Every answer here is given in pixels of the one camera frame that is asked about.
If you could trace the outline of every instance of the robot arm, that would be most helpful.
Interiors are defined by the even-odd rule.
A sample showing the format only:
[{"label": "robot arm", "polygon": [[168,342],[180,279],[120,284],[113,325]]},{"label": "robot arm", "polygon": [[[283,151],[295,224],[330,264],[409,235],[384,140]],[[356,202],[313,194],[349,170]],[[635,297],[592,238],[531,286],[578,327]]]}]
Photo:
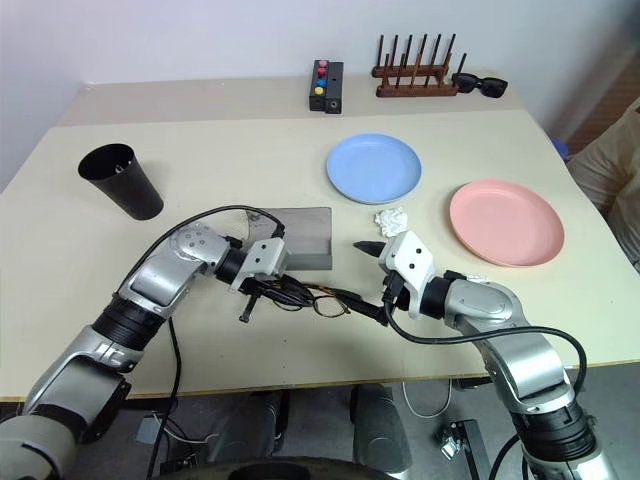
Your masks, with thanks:
[{"label": "robot arm", "polygon": [[[387,301],[474,335],[527,327],[520,301],[506,287],[474,283],[459,274],[436,277],[433,256],[413,232],[391,239],[381,267],[402,279],[409,299]],[[387,277],[387,285],[393,283]],[[576,401],[562,362],[540,333],[474,342],[497,393],[509,410],[531,471],[540,480],[614,480],[617,475]]]},{"label": "robot arm", "polygon": [[64,477],[78,442],[99,437],[115,417],[130,390],[123,374],[135,368],[198,274],[256,295],[251,279],[279,275],[286,257],[281,238],[245,253],[200,222],[176,231],[36,382],[23,414],[0,424],[0,478]]}]

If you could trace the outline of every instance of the black plastic cup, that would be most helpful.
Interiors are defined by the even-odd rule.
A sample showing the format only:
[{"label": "black plastic cup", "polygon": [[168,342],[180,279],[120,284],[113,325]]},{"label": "black plastic cup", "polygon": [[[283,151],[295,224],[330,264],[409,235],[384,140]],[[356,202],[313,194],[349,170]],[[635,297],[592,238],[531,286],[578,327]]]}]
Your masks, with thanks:
[{"label": "black plastic cup", "polygon": [[82,159],[78,173],[136,220],[149,220],[164,207],[129,145],[96,148]]}]

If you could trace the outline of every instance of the black sunglasses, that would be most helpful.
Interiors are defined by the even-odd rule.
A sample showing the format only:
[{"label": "black sunglasses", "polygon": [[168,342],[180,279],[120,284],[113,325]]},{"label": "black sunglasses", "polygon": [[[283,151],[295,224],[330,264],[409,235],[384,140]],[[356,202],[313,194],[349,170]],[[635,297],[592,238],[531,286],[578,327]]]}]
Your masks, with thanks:
[{"label": "black sunglasses", "polygon": [[499,78],[478,78],[470,73],[454,73],[451,81],[458,87],[459,93],[470,93],[479,88],[485,97],[500,98],[507,89],[508,82]]}]

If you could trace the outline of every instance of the white cable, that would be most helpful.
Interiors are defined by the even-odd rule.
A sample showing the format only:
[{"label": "white cable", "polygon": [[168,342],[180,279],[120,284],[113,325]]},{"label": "white cable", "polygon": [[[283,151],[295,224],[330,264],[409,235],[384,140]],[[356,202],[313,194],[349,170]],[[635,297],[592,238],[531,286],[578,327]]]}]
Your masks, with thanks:
[{"label": "white cable", "polygon": [[449,392],[447,393],[447,400],[446,402],[444,402],[444,405],[442,406],[442,408],[440,410],[438,410],[435,413],[429,414],[429,415],[423,415],[421,413],[416,412],[413,407],[411,406],[411,403],[409,402],[409,396],[407,395],[407,387],[405,385],[404,382],[402,382],[402,393],[404,394],[404,401],[407,403],[407,407],[409,407],[409,410],[411,411],[411,413],[413,413],[416,417],[419,418],[436,418],[439,417],[440,415],[442,415],[444,412],[447,411],[447,408],[449,408],[449,404],[451,403],[451,390],[452,390],[452,386],[453,386],[453,379],[449,379]]},{"label": "white cable", "polygon": [[[156,422],[158,422],[158,426],[162,425],[162,422],[160,421],[160,419],[158,418],[158,416],[156,415],[155,412],[152,413],[153,418],[156,419]],[[210,438],[213,437],[219,437],[220,434],[219,433],[210,433],[209,435],[207,435],[206,437],[204,437],[202,440],[191,440],[189,438],[182,438],[178,435],[176,435],[175,433],[173,433],[171,430],[169,430],[166,426],[164,427],[164,431],[167,433],[167,435],[169,435],[172,438],[175,438],[176,440],[178,440],[179,442],[184,442],[184,443],[193,443],[193,444],[204,444],[207,443],[209,441]]]}]

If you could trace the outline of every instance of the white table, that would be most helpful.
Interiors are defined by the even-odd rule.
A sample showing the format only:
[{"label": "white table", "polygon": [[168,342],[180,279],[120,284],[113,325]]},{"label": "white table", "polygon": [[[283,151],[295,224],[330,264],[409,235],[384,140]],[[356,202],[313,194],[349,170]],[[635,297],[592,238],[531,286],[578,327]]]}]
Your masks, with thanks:
[{"label": "white table", "polygon": [[[180,220],[219,205],[331,207],[334,269],[296,276],[378,303],[383,272],[351,244],[381,239],[372,221],[380,207],[346,199],[325,173],[329,150],[361,132],[393,135],[422,159],[420,185],[385,208],[406,209],[439,273],[481,273],[507,285],[532,324],[575,335],[592,365],[640,359],[640,277],[512,93],[499,101],[479,94],[378,100],[374,82],[347,79],[345,114],[329,116],[306,111],[307,80],[265,80],[250,98],[239,96],[243,81],[92,87],[78,96],[0,196],[1,400],[28,393],[80,328],[97,318],[147,245]],[[277,85],[290,89],[274,93]],[[292,92],[300,95],[291,100]],[[260,97],[263,103],[252,109],[249,103]],[[216,98],[223,107],[212,111]],[[130,219],[77,175],[87,152],[111,142],[134,148],[161,193],[165,207],[153,220]],[[539,267],[503,268],[460,244],[448,221],[449,199],[461,185],[487,178],[532,188],[556,209],[566,232],[558,257]],[[246,235],[241,214],[208,223],[221,234]],[[174,317],[182,392],[483,372],[471,345],[410,344],[358,314],[327,319],[260,301],[245,325],[237,318],[246,300],[215,279],[197,281]],[[441,321],[398,319],[416,334],[456,335]],[[576,363],[570,345],[550,340],[567,365]],[[173,355],[165,327],[130,379],[137,395],[170,390]]]}]

